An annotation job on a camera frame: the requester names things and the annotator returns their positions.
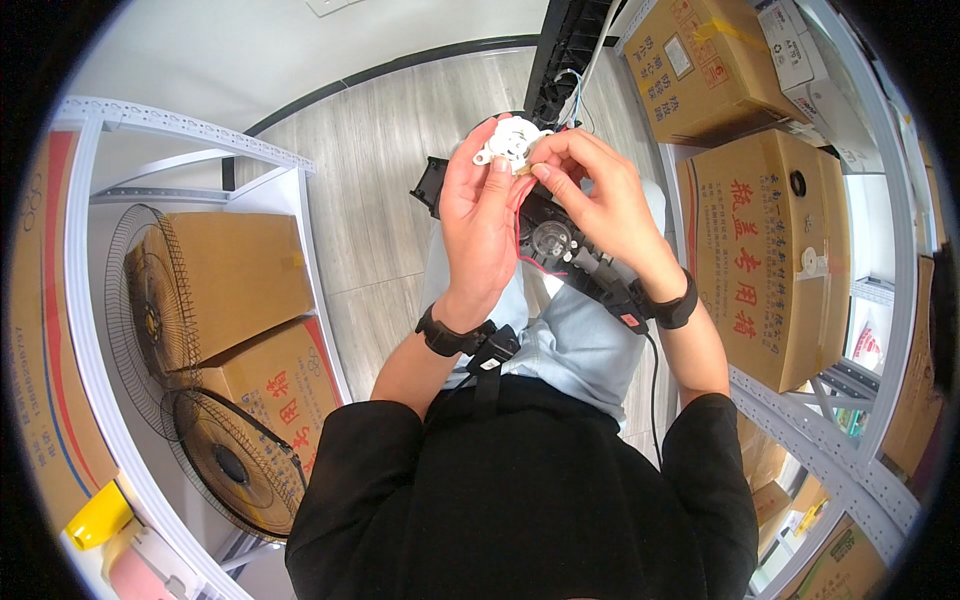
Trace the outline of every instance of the gray floor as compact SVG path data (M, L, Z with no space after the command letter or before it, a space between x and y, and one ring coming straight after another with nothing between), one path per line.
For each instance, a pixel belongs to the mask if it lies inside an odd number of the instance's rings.
M317 256L351 395L367 399L387 356L413 328L431 219L408 195L428 155L448 157L478 122L520 109L534 49L438 60L351 87L258 137L313 159L307 180ZM661 187L657 146L625 61L605 49L584 94L582 120ZM237 183L268 167L237 160ZM672 231L667 216L667 231ZM662 439L676 404L665 364L657 381ZM624 439L654 460L647 349L625 400Z

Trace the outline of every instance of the right hand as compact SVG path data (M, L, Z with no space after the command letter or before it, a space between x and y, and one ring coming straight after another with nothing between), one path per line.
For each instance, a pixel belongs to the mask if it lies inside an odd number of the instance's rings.
M533 174L560 201L596 247L643 275L643 263L666 241L657 230L633 163L583 130L548 135L529 156ZM580 178L593 180L587 196Z

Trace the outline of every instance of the red wire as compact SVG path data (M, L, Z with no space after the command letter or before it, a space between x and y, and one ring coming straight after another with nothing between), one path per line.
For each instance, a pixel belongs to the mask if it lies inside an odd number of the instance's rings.
M544 269L539 264L539 262L537 262L533 258L529 256L520 256L520 204L523 203L523 199L527 197L527 194L529 194L530 190L534 188L534 185L537 185L537 180L530 181L529 183L526 184L526 186L522 190L520 190L520 199L516 206L516 226L514 227L514 233L516 235L516 257L519 258L520 260L526 260L533 266L540 269L540 271L546 275L552 275L552 276L566 275L566 272L550 273L546 269Z

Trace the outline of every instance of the light blue jeans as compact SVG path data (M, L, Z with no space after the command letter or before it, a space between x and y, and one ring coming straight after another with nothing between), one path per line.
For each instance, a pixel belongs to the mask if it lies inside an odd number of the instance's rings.
M648 202L654 207L659 200L662 211L665 198L660 188L651 181L643 183ZM646 338L623 326L599 302L566 285L529 323L530 309L523 294L521 264L519 260L516 262L514 276L489 316L497 327L511 326L520 341L519 352L504 363L503 373L542 379L564 394L613 416L622 428L626 421L623 398ZM421 314L449 284L450 265L438 222L430 236ZM460 357L444 389L455 387L468 376L469 360L469 356Z

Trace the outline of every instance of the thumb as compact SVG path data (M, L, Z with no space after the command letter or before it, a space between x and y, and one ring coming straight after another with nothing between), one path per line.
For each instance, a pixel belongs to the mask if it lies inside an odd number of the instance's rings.
M563 171L545 162L538 162L531 169L534 176L540 180L551 193L560 201L567 214L574 223L579 223L593 202L584 195L580 186Z
M477 201L477 209L486 214L500 215L507 205L507 192L513 182L510 160L504 156L494 156L490 172L487 173L487 181L480 192L480 200Z

